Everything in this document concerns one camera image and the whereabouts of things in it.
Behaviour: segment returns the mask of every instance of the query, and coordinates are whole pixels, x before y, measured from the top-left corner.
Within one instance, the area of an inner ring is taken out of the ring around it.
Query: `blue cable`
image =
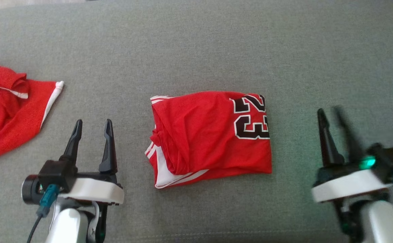
[[[58,197],[59,192],[60,187],[58,185],[51,184],[48,186],[45,193],[43,194],[43,197],[40,200],[40,206],[36,212],[37,216],[47,217],[52,204]]]
[[[43,197],[40,200],[40,206],[36,211],[37,220],[34,223],[33,228],[31,229],[31,232],[28,236],[27,243],[31,242],[31,238],[33,237],[34,231],[37,228],[37,225],[39,224],[40,220],[43,217],[47,217],[47,215],[49,214],[49,210],[51,209],[51,206],[54,203],[54,201],[57,200],[59,193],[60,193],[60,187],[55,184],[49,185],[48,188],[46,189],[45,193],[43,194]]]

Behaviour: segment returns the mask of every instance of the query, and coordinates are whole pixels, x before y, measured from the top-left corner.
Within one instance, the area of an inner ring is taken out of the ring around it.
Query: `green led light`
[[[364,157],[363,160],[360,162],[360,169],[371,169],[372,166],[375,165],[375,157],[374,156],[367,156]]]
[[[343,232],[343,233],[345,233],[345,234],[349,234],[349,233],[350,233],[350,232],[349,232],[349,226],[348,226],[347,223],[343,223],[342,226],[341,226],[341,228],[342,228],[342,232]]]

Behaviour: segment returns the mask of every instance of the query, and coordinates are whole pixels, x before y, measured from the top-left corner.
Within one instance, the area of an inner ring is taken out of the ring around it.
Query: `cable connector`
[[[51,184],[48,186],[45,193],[43,194],[42,199],[40,200],[40,206],[36,212],[37,216],[47,217],[52,203],[54,203],[54,201],[57,199],[59,192],[60,187],[58,185]]]

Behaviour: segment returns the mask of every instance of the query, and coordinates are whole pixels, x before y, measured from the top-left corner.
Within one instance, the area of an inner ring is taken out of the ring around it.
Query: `couch cushion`
[[[4,9],[0,64],[31,79],[65,81],[40,134],[0,157],[0,242],[26,240],[37,208],[22,202],[20,185],[59,158],[77,119],[84,121],[80,171],[97,170],[104,124],[114,123],[125,203],[108,211],[106,242],[345,242],[332,206],[311,196],[321,166],[317,109],[343,105],[365,145],[393,146],[393,1]],[[155,189],[144,155],[150,97],[204,90],[266,97],[273,174]],[[45,239],[48,220],[34,242]]]

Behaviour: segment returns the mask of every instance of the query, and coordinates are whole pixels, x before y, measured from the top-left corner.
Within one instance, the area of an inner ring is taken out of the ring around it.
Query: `white trim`
[[[151,104],[154,105],[154,104],[156,104],[157,102],[164,101],[164,100],[165,100],[165,99],[162,99],[162,100],[152,100],[152,101],[151,101]]]
[[[40,127],[43,126],[43,122],[45,121],[46,116],[48,115],[49,111],[51,110],[52,104],[55,102],[57,97],[60,95],[63,87],[64,87],[64,81],[60,81],[60,82],[55,83],[55,89],[52,92],[51,96],[49,97],[48,103],[46,105],[45,113],[43,115],[42,124],[40,125]]]
[[[19,97],[21,99],[25,99],[25,100],[28,99],[28,93],[20,93],[20,92],[17,92],[17,91],[11,90],[11,89],[6,89],[3,87],[0,87],[0,89],[8,90],[8,91],[10,91],[10,93],[16,95],[17,97]]]
[[[179,184],[179,183],[185,183],[185,182],[188,182],[188,181],[190,181],[190,180],[196,179],[196,178],[202,176],[202,175],[203,175],[204,173],[206,173],[207,171],[208,171],[208,169],[200,170],[200,171],[196,172],[195,174],[193,174],[193,175],[191,175],[191,176],[189,176],[189,177],[186,177],[186,178],[184,178],[184,179],[181,179],[181,180],[178,180],[178,181],[172,183],[170,186],[176,185],[176,184]]]
[[[169,96],[153,96],[150,98],[150,100],[156,100],[156,99],[170,99],[173,97],[169,97]]]
[[[172,183],[184,179],[193,174],[187,173],[185,175],[174,175],[168,170],[167,161],[165,159],[164,152],[162,151],[162,147],[154,145],[153,150],[156,150],[157,155],[157,179],[156,184],[154,185],[157,189],[165,188]]]
[[[151,148],[150,152],[147,154],[148,159],[151,158],[151,156],[153,156],[153,154],[156,152],[156,145],[153,145],[153,147]]]
[[[150,146],[148,146],[147,150],[145,151],[145,155],[148,154],[148,152],[151,150],[151,148],[153,147],[153,142],[150,143]]]

